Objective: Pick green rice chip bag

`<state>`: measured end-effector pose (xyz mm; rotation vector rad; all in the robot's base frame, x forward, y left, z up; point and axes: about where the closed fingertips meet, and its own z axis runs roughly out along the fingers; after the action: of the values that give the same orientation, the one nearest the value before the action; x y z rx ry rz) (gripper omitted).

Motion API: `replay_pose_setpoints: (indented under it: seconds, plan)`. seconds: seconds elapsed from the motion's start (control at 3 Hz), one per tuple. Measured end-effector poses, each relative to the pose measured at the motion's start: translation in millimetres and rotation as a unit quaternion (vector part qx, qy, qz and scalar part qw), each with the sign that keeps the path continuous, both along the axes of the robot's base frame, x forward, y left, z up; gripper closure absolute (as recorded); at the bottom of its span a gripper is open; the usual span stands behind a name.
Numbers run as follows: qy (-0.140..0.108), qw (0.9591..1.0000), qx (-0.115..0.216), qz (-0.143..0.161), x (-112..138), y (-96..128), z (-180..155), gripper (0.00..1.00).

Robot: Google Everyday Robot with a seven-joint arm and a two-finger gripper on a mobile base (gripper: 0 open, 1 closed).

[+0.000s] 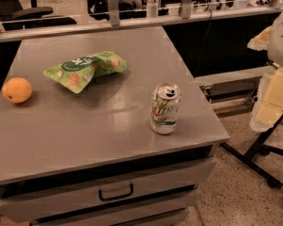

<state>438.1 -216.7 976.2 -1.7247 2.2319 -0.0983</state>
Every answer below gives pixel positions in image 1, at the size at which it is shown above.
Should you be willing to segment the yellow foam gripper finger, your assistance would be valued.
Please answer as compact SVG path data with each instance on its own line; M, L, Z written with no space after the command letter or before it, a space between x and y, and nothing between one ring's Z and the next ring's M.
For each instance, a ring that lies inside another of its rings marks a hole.
M251 39L247 44L247 47L255 51L266 50L268 47L269 34L270 26L262 30L257 36Z
M283 68L260 79L257 97L249 126L253 131L266 132L283 115Z

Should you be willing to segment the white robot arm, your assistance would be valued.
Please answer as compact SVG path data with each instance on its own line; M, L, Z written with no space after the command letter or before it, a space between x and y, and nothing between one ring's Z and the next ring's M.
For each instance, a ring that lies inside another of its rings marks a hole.
M283 115L283 11L271 26L251 39L247 47L266 50L268 58L277 66L273 73L265 73L259 81L258 100L249 123L253 131L266 132Z

